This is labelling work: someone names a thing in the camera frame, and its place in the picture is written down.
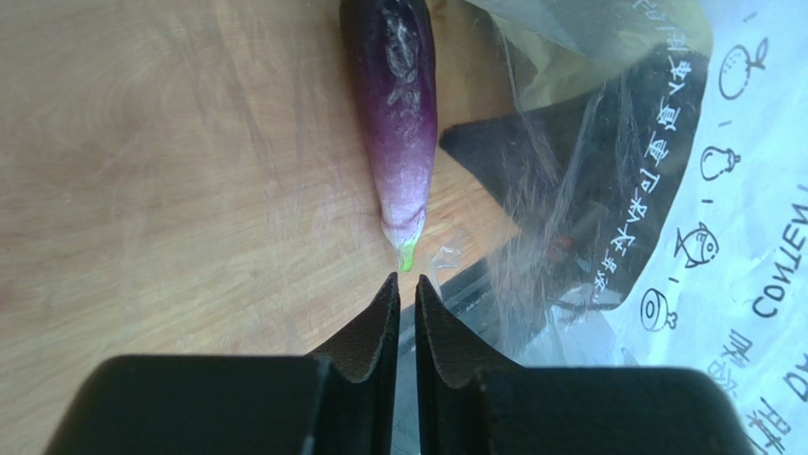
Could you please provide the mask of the clear orange zip bag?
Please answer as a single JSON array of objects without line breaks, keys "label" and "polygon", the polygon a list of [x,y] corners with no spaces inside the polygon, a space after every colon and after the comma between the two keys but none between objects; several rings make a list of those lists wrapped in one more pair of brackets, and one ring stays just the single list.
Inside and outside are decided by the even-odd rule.
[{"label": "clear orange zip bag", "polygon": [[807,450],[807,5],[483,1],[516,113],[447,152],[519,233],[479,264],[490,454]]}]

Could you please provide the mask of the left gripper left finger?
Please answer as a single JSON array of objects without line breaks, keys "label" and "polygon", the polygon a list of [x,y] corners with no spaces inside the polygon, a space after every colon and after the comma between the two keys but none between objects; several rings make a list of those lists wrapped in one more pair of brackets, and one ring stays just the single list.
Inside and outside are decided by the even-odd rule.
[{"label": "left gripper left finger", "polygon": [[396,274],[306,355],[120,355],[82,383],[49,454],[387,454]]}]

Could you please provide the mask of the purple fake eggplant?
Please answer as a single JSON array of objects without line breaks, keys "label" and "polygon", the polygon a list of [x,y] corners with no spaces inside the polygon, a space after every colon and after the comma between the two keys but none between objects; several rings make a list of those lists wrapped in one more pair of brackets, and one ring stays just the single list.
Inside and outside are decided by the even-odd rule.
[{"label": "purple fake eggplant", "polygon": [[342,1],[340,35],[381,209],[403,272],[426,223],[438,141],[436,56],[423,1]]}]

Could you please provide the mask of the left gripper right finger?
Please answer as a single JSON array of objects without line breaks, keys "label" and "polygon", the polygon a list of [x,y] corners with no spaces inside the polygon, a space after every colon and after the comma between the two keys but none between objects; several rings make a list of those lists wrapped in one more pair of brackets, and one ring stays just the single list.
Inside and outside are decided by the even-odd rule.
[{"label": "left gripper right finger", "polygon": [[707,375],[678,368],[527,368],[454,316],[431,282],[415,296],[425,454],[747,454]]}]

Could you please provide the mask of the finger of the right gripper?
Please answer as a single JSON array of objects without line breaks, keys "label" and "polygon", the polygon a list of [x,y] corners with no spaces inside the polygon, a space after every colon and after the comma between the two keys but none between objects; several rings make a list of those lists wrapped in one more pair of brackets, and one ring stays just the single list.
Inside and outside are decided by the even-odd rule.
[{"label": "finger of the right gripper", "polygon": [[441,135],[519,227],[489,263],[508,301],[611,311],[629,296],[686,173],[708,65],[658,45],[578,97]]}]

